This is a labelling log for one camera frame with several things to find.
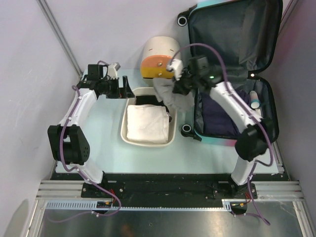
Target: gray towel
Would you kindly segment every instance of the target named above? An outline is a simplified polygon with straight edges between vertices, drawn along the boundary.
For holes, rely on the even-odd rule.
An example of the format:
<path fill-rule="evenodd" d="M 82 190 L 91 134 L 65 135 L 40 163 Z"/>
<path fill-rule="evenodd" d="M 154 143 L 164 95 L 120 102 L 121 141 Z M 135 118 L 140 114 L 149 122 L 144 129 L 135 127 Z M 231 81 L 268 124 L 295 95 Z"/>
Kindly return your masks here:
<path fill-rule="evenodd" d="M 188 111 L 194 105 L 192 92 L 188 95 L 172 93 L 174 83 L 171 79 L 154 78 L 153 84 L 158 102 L 163 101 L 166 106 L 171 106 L 181 112 Z"/>

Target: white table surface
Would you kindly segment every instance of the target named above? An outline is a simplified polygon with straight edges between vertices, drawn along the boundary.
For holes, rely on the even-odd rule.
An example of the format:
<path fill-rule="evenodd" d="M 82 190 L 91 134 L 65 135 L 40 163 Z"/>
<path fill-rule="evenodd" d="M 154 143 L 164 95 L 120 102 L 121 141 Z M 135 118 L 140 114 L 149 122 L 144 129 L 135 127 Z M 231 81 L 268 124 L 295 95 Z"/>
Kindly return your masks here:
<path fill-rule="evenodd" d="M 119 70 L 120 78 L 125 75 L 132 89 L 147 86 L 139 70 Z M 233 171 L 237 161 L 234 147 L 210 145 L 181 136 L 181 125 L 193 123 L 193 112 L 178 113 L 176 136 L 169 146 L 146 148 L 124 142 L 120 128 L 125 105 L 124 99 L 100 96 L 82 128 L 90 144 L 90 159 L 106 173 L 218 174 Z M 269 159 L 268 152 L 261 158 L 265 162 Z M 277 165 L 258 165 L 255 173 L 278 173 Z"/>

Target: suitcase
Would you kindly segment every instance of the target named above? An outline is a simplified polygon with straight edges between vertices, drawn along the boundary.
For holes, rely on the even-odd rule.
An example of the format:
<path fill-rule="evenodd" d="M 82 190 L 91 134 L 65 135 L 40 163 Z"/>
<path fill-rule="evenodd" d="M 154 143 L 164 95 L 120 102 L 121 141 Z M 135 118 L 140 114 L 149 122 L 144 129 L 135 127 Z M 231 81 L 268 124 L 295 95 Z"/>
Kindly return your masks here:
<path fill-rule="evenodd" d="M 190 43 L 205 43 L 223 57 L 229 81 L 235 90 L 257 92 L 262 117 L 274 124 L 274 142 L 279 134 L 277 112 L 268 81 L 258 76 L 271 63 L 282 16 L 282 0 L 235 0 L 224 3 L 209 0 L 181 12 L 179 26 L 188 25 Z M 218 68 L 216 56 L 204 47 L 191 47 L 191 55 L 205 55 Z M 202 99 L 195 95 L 193 131 L 202 142 L 233 146 L 236 136 L 206 135 Z"/>

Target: white cloth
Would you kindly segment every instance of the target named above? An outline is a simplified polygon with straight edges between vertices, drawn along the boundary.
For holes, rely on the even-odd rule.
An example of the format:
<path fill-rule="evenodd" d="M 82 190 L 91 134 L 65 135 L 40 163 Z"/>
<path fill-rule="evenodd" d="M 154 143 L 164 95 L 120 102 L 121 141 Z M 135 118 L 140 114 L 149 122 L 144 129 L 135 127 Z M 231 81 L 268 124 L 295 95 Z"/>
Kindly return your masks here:
<path fill-rule="evenodd" d="M 167 143 L 169 115 L 164 106 L 129 105 L 127 107 L 127 138 L 130 141 Z"/>

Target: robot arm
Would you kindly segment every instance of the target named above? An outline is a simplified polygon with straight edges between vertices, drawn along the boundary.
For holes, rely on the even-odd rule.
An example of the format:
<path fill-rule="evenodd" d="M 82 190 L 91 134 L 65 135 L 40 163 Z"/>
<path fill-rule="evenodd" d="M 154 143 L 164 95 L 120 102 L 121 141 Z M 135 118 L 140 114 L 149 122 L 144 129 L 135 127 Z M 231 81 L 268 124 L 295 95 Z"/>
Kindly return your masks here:
<path fill-rule="evenodd" d="M 248 107 L 237 95 L 232 85 L 229 82 L 225 84 L 222 73 L 213 72 L 210 69 L 205 56 L 197 56 L 189 60 L 190 73 L 179 71 L 182 70 L 182 67 L 179 67 L 181 65 L 179 61 L 179 59 L 174 59 L 167 67 L 167 70 L 175 70 L 175 77 L 178 77 L 175 78 L 173 92 L 187 94 L 190 90 L 198 88 L 209 94 L 232 118 L 240 136 L 235 144 L 238 160 L 231 174 L 231 179 L 237 186 L 246 184 L 254 162 L 268 148 L 265 137 L 253 118 L 264 127 L 269 138 L 272 136 L 273 128 L 271 120 L 263 119 Z"/>
<path fill-rule="evenodd" d="M 104 67 L 107 67 L 105 76 L 103 73 Z M 119 63 L 88 65 L 88 74 L 77 84 L 78 94 L 66 115 L 58 125 L 51 125 L 48 128 L 48 138 L 53 157 L 58 161 L 57 169 L 63 167 L 60 157 L 60 137 L 63 127 L 67 123 L 64 129 L 62 146 L 67 168 L 79 168 L 89 180 L 97 184 L 101 183 L 103 171 L 92 159 L 89 159 L 90 146 L 81 130 L 81 126 L 83 126 L 91 107 L 100 95 L 106 95 L 107 98 L 111 99 L 135 97 L 126 76 L 123 76 L 123 87 L 119 87 L 119 68 Z"/>

